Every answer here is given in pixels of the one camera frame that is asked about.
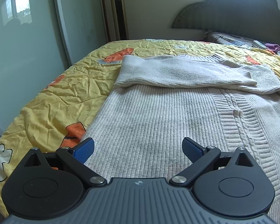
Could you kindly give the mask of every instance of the gray headboard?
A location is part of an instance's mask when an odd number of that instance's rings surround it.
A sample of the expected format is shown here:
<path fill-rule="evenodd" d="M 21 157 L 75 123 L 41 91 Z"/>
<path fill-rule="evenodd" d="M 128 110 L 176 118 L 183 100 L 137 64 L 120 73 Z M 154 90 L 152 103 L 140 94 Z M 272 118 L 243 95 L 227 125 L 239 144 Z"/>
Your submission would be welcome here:
<path fill-rule="evenodd" d="M 276 0 L 206 0 L 186 6 L 172 28 L 215 30 L 280 45 Z"/>

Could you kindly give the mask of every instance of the cable knit pattern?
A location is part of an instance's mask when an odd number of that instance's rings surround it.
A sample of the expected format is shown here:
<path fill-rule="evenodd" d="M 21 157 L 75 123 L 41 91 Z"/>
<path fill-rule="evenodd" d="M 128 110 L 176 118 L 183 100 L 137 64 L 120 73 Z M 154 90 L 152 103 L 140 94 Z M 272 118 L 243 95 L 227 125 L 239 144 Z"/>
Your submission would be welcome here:
<path fill-rule="evenodd" d="M 280 223 L 280 81 L 263 65 L 212 57 L 125 56 L 113 91 L 84 136 L 96 143 L 85 165 L 111 177 L 166 177 L 191 162 L 190 137 L 222 151 L 244 146 L 275 189 Z"/>

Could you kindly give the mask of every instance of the metal screw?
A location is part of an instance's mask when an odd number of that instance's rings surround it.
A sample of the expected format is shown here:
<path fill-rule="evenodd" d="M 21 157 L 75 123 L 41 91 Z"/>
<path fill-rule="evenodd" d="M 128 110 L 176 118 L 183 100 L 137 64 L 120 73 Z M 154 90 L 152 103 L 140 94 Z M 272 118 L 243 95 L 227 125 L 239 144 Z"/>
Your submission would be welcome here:
<path fill-rule="evenodd" d="M 102 184 L 104 181 L 105 179 L 101 176 L 95 176 L 90 179 L 90 182 L 93 184 Z"/>
<path fill-rule="evenodd" d="M 174 176 L 171 180 L 173 183 L 176 184 L 182 184 L 187 181 L 187 179 L 184 176 Z"/>
<path fill-rule="evenodd" d="M 214 148 L 215 148 L 214 146 L 207 146 L 207 147 L 206 147 L 206 151 L 209 152 L 210 150 L 212 150 L 212 149 L 214 149 Z"/>

